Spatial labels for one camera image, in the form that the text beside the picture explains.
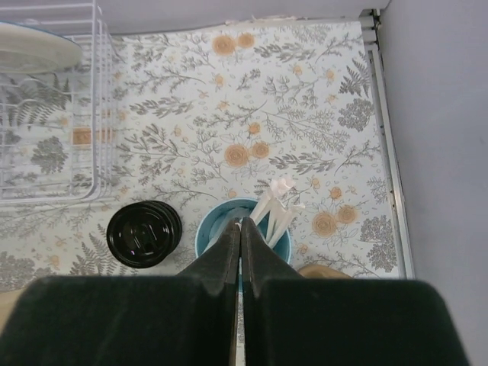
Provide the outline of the brown cardboard cup carriers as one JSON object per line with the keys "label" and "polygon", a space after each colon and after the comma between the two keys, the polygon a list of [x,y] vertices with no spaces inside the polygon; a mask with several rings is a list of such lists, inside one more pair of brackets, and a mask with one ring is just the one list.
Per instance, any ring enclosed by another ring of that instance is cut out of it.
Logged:
{"label": "brown cardboard cup carriers", "polygon": [[305,265],[297,271],[304,278],[312,279],[327,279],[327,278],[341,278],[341,279],[352,279],[351,276],[337,271],[325,265]]}

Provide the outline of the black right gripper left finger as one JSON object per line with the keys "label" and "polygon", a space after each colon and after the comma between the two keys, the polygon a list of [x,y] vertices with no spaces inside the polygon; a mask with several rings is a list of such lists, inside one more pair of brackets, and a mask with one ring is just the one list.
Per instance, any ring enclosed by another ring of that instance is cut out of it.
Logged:
{"label": "black right gripper left finger", "polygon": [[19,297],[3,365],[233,365],[240,225],[173,276],[56,276]]}

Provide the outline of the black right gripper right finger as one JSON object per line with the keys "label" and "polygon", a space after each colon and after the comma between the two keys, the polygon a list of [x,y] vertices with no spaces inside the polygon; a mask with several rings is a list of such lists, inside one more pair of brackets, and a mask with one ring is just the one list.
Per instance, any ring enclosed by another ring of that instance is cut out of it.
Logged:
{"label": "black right gripper right finger", "polygon": [[412,280],[307,279],[241,226],[248,365],[466,365],[448,308]]}

